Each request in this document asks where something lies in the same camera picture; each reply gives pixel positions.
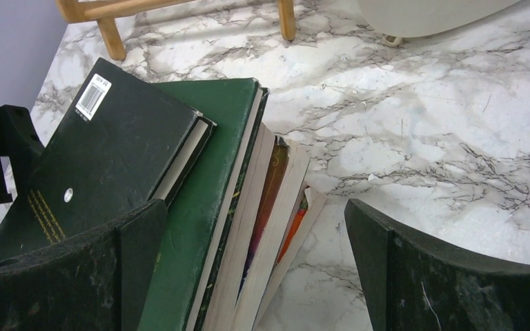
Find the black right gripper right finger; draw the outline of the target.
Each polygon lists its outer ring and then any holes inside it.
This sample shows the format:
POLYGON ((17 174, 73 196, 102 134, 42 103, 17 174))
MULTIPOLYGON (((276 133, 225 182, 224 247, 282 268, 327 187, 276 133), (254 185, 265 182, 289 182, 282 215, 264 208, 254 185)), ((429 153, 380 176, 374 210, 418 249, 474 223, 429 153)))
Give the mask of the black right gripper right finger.
POLYGON ((530 330, 530 265, 453 245, 358 199, 344 218, 374 330, 530 330))

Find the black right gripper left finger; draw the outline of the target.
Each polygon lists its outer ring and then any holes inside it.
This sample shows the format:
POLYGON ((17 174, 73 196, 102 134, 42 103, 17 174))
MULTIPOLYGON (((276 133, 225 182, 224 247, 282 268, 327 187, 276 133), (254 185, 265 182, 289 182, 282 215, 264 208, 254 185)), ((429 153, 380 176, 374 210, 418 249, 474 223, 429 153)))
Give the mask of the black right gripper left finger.
POLYGON ((136 330, 166 216, 164 201, 153 199, 0 261, 0 330, 136 330))

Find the dark green hardcover book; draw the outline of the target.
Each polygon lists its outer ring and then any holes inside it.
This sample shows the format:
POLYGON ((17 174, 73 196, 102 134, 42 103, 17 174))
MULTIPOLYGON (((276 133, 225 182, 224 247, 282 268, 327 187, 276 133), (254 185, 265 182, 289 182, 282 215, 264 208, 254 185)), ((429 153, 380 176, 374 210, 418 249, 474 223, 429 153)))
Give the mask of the dark green hardcover book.
POLYGON ((0 223, 0 265, 88 231, 151 199, 170 203, 215 124, 98 59, 0 223))

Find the wooden dowel rack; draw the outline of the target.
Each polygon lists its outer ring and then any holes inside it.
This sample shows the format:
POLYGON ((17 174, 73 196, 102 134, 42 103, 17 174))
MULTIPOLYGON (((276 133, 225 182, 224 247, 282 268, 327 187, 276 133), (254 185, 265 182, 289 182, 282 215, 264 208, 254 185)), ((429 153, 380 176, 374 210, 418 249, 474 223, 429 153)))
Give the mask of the wooden dowel rack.
POLYGON ((189 1, 126 17, 71 23, 55 63, 89 68, 105 59, 121 68, 267 66, 303 43, 276 1, 189 1))

